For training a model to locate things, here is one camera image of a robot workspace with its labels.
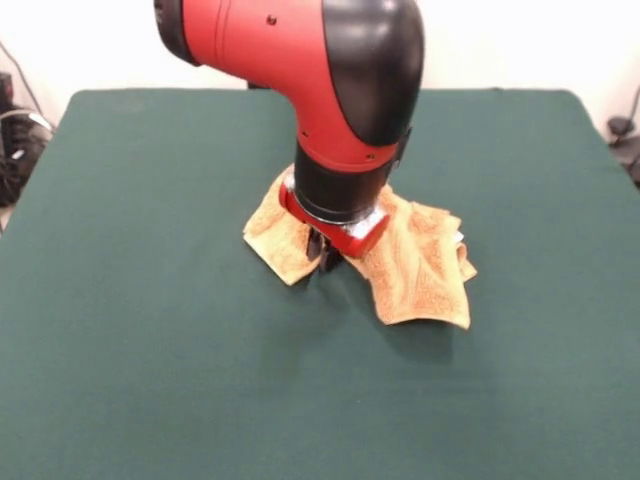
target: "orange towel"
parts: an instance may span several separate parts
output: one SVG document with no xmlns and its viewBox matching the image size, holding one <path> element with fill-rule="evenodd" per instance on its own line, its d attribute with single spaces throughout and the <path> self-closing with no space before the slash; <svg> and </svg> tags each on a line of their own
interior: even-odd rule
<svg viewBox="0 0 640 480">
<path fill-rule="evenodd" d="M 245 242 L 287 285 L 311 274 L 319 262 L 306 256 L 309 227 L 278 202 L 278 189 L 291 168 L 271 185 L 244 229 Z M 371 284 L 380 320 L 391 325 L 430 319 L 468 329 L 464 283 L 477 272 L 467 259 L 467 247 L 456 238 L 460 219 L 408 202 L 388 185 L 379 201 L 391 214 L 389 227 L 364 258 L 346 260 Z"/>
</svg>

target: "cable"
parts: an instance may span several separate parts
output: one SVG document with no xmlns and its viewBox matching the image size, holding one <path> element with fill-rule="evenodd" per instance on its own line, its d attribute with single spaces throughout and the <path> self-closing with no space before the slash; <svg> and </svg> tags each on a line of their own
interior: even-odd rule
<svg viewBox="0 0 640 480">
<path fill-rule="evenodd" d="M 633 117 L 636 116 L 636 111 L 638 110 L 638 101 L 640 101 L 640 86 L 636 90 L 636 96 L 633 100 L 633 107 L 631 107 L 631 114 L 629 115 L 629 119 L 633 120 Z"/>
<path fill-rule="evenodd" d="M 28 110 L 26 108 L 19 108 L 19 109 L 15 109 L 15 110 L 9 110 L 8 112 L 0 114 L 0 123 L 3 120 L 6 120 L 7 118 L 15 117 L 17 115 L 29 117 L 32 121 L 34 121 L 38 125 L 46 128 L 51 133 L 55 133 L 55 131 L 56 131 L 56 128 L 53 126 L 53 124 L 49 120 L 44 118 L 44 116 L 41 113 L 38 113 L 38 112 L 36 112 L 34 110 Z"/>
<path fill-rule="evenodd" d="M 633 175 L 633 171 L 636 169 L 636 167 L 640 165 L 640 153 L 638 153 L 633 160 L 631 160 L 631 163 L 629 164 L 629 166 L 627 167 L 627 170 L 630 174 Z"/>
<path fill-rule="evenodd" d="M 7 56 L 7 58 L 9 59 L 9 61 L 15 65 L 16 70 L 18 70 L 18 74 L 20 75 L 20 79 L 22 80 L 22 83 L 24 84 L 25 88 L 27 89 L 27 92 L 29 93 L 29 96 L 31 97 L 31 101 L 35 105 L 36 110 L 38 110 L 38 113 L 40 115 L 42 115 L 42 108 L 40 108 L 40 104 L 38 103 L 38 99 L 33 94 L 33 91 L 31 90 L 31 87 L 29 86 L 29 82 L 27 82 L 27 79 L 24 76 L 24 72 L 22 71 L 22 68 L 20 67 L 20 64 L 16 61 L 15 58 L 13 58 L 13 56 L 9 53 L 9 51 L 2 44 L 1 41 L 0 41 L 0 50 L 2 50 L 4 52 L 4 54 Z"/>
</svg>

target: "towel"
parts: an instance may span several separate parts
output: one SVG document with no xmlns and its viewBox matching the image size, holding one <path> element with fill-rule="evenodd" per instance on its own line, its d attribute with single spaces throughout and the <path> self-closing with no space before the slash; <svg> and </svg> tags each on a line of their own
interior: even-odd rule
<svg viewBox="0 0 640 480">
<path fill-rule="evenodd" d="M 310 227 L 278 201 L 280 184 L 292 168 L 276 178 L 243 231 L 244 241 L 289 286 L 319 263 L 306 255 Z M 464 284 L 477 271 L 459 233 L 461 220 L 447 210 L 407 201 L 390 185 L 380 192 L 379 202 L 391 215 L 389 226 L 367 255 L 345 259 L 370 283 L 380 321 L 437 320 L 469 329 Z"/>
</svg>

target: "table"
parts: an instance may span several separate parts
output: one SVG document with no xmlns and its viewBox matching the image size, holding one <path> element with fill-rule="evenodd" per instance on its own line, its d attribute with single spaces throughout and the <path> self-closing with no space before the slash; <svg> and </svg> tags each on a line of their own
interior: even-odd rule
<svg viewBox="0 0 640 480">
<path fill-rule="evenodd" d="M 570 93 L 425 91 L 401 195 L 462 220 L 473 325 L 241 241 L 274 92 L 75 95 L 0 241 L 0 478 L 640 478 L 640 198 Z"/>
</svg>

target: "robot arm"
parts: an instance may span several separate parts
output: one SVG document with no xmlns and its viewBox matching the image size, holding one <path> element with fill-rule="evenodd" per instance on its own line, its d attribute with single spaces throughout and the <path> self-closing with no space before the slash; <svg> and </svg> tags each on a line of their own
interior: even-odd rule
<svg viewBox="0 0 640 480">
<path fill-rule="evenodd" d="M 297 148 L 294 178 L 283 185 L 281 201 L 342 253 L 366 253 L 376 228 L 362 242 L 353 237 L 354 225 L 372 222 L 378 194 L 406 144 L 422 80 L 424 33 L 416 1 L 154 4 L 160 36 L 174 55 L 289 99 Z M 377 237 L 384 219 L 372 224 L 379 225 Z M 358 241 L 349 246 L 350 238 Z"/>
</svg>

